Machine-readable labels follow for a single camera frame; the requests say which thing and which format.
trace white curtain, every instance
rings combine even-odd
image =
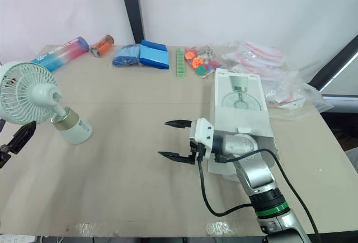
[[[32,60],[46,44],[105,34],[133,43],[124,0],[0,0],[0,61]]]
[[[140,1],[148,40],[275,46],[306,81],[358,34],[358,0]]]

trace wooden table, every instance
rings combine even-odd
[[[87,142],[70,146],[49,121],[0,170],[0,232],[52,236],[181,237],[263,235],[252,208],[215,217],[201,197],[197,166],[157,151],[189,154],[189,130],[163,123],[209,117],[213,78],[187,69],[114,68],[85,54],[53,74],[62,104],[93,125]],[[318,113],[272,120],[283,167],[320,232],[358,230],[358,175]],[[0,144],[18,125],[7,123]],[[307,233],[313,230],[277,166],[272,172]],[[212,207],[247,203],[242,187],[205,172]]]

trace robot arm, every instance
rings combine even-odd
[[[161,155],[178,162],[195,163],[203,157],[215,154],[215,162],[226,162],[242,153],[235,152],[242,140],[234,135],[215,136],[214,127],[204,118],[196,121],[169,121],[167,125],[179,128],[190,127],[191,155],[182,157],[178,153],[159,152]],[[281,194],[274,176],[260,153],[233,162],[239,181],[249,196],[255,209],[261,230],[267,234],[266,242],[310,243],[294,211],[289,208]]]

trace black cable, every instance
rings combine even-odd
[[[309,221],[311,222],[311,225],[313,227],[314,233],[315,233],[315,235],[316,235],[316,237],[318,239],[318,242],[322,243],[321,236],[320,236],[320,234],[318,232],[317,226],[314,223],[314,220],[312,218],[311,213],[309,212],[309,210],[306,207],[305,203],[303,202],[302,198],[299,196],[299,194],[297,193],[297,191],[295,190],[295,188],[292,186],[291,182],[287,178],[286,173],[285,173],[284,169],[282,168],[279,159],[277,158],[277,156],[271,150],[269,150],[269,149],[257,149],[255,151],[246,153],[246,154],[241,155],[239,157],[236,157],[236,158],[233,158],[233,159],[227,159],[226,162],[236,162],[236,161],[245,159],[246,157],[252,156],[252,155],[254,155],[256,153],[259,153],[259,152],[268,152],[275,159],[275,162],[277,163],[277,166],[279,167],[279,169],[280,169],[280,171],[282,173],[282,176],[284,177],[285,181],[287,182],[287,185],[290,187],[292,192],[295,194],[295,196],[297,197],[297,200],[300,202],[300,204],[302,205],[304,211],[306,212],[307,217],[309,218]]]
[[[215,211],[211,208],[211,206],[210,206],[210,204],[209,204],[209,202],[208,202],[208,199],[207,199],[207,197],[206,197],[206,193],[205,193],[205,183],[204,183],[204,174],[202,173],[201,161],[198,161],[198,162],[197,162],[197,165],[198,165],[198,167],[199,167],[202,198],[204,199],[204,202],[205,202],[206,207],[208,208],[208,210],[209,210],[213,215],[215,215],[215,216],[217,216],[217,217],[222,217],[222,216],[225,216],[225,215],[227,215],[227,214],[230,214],[230,213],[232,213],[233,211],[236,211],[236,210],[238,210],[238,209],[245,208],[245,207],[251,207],[251,206],[252,206],[252,204],[242,204],[242,205],[238,205],[238,206],[236,206],[236,207],[234,207],[234,208],[231,208],[231,209],[229,209],[228,211],[225,211],[225,212],[223,212],[223,213],[215,212]]]

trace blue package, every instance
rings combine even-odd
[[[131,44],[120,48],[112,60],[116,67],[129,66],[139,63],[140,44]]]
[[[139,60],[146,66],[169,69],[169,52],[164,44],[142,40]]]

